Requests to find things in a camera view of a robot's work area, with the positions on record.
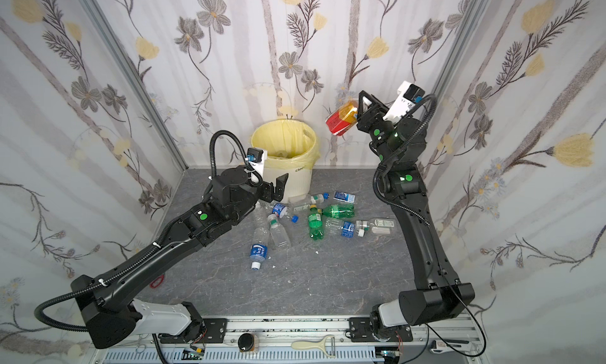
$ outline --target table surface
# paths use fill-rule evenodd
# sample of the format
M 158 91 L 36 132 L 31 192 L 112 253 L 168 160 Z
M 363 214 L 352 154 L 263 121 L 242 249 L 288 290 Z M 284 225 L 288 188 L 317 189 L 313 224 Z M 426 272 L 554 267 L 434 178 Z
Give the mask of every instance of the table surface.
M 371 188 L 375 170 L 314 170 L 312 194 L 356 195 L 356 218 L 395 218 Z M 202 198 L 210 170 L 186 170 L 164 223 Z M 398 224 L 391 236 L 309 238 L 307 221 L 284 222 L 292 246 L 272 250 L 261 270 L 250 269 L 254 225 L 246 218 L 211 245 L 182 260 L 155 289 L 138 298 L 192 302 L 201 315 L 368 314 L 374 305 L 414 289 L 413 266 Z

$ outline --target green plastic bottle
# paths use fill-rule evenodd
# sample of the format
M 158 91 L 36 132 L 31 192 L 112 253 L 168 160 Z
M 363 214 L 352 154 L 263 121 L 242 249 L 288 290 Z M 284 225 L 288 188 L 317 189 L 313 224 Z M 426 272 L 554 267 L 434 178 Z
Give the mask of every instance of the green plastic bottle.
M 318 213 L 331 218 L 353 218 L 356 214 L 353 211 L 353 205 L 330 205 L 324 209 L 318 210 Z
M 312 205 L 309 208 L 309 216 L 307 217 L 307 224 L 309 225 L 309 236 L 314 240 L 320 240 L 324 238 L 324 227 L 322 226 L 322 216 L 318 212 L 316 205 Z

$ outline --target metal corner post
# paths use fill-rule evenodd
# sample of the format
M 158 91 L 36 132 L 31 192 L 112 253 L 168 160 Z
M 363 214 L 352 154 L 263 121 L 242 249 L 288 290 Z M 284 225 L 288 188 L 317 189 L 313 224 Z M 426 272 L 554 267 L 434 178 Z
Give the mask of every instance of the metal corner post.
M 436 84 L 433 87 L 432 93 L 437 95 L 438 100 L 443 96 L 446 87 L 449 85 L 450 79 L 458 69 L 459 62 L 469 43 L 478 23 L 482 18 L 482 14 L 486 9 L 490 0 L 472 0 L 468 9 L 461 21 L 459 32 L 454 38 L 454 43 L 450 48 L 449 55 L 444 63 L 444 67 L 437 78 Z
M 110 51 L 110 54 L 114 58 L 117 67 L 125 76 L 139 101 L 143 104 L 143 107 L 147 111 L 147 115 L 150 118 L 151 124 L 155 126 L 156 131 L 160 134 L 160 137 L 165 143 L 167 149 L 170 151 L 170 154 L 176 160 L 181 170 L 186 170 L 187 163 L 185 159 L 183 159 L 183 156 L 173 141 L 169 130 L 164 125 L 160 113 L 151 102 L 152 100 L 149 98 L 149 95 L 147 94 L 145 86 L 139 78 L 139 75 L 133 71 L 133 68 L 129 63 L 127 53 L 118 41 L 116 34 L 111 29 L 109 22 L 99 7 L 99 4 L 96 0 L 78 1 L 86 12 L 90 21 L 95 26 L 99 35 L 101 35 L 103 41 L 105 42 L 105 46 Z

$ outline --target yellow trash bag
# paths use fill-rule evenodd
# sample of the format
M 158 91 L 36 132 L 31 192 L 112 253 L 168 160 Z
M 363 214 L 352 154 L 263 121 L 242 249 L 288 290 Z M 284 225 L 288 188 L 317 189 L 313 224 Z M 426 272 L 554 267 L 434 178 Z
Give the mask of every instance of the yellow trash bag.
M 260 126 L 250 142 L 267 151 L 263 180 L 275 184 L 277 177 L 288 172 L 283 202 L 309 192 L 312 168 L 320 157 L 318 137 L 311 127 L 301 121 L 279 119 Z

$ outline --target vegetable peeler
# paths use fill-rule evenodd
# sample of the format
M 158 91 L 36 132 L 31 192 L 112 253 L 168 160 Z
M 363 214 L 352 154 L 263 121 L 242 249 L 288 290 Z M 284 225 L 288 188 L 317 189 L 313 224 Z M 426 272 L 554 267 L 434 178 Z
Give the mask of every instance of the vegetable peeler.
M 330 350 L 326 352 L 326 340 L 330 338 Z M 324 339 L 319 342 L 307 342 L 306 340 L 299 340 L 298 342 L 293 342 L 290 345 L 293 349 L 312 349 L 317 348 L 324 352 L 326 356 L 330 359 L 334 359 L 336 357 L 336 348 L 335 348 L 335 336 L 334 335 L 326 335 Z

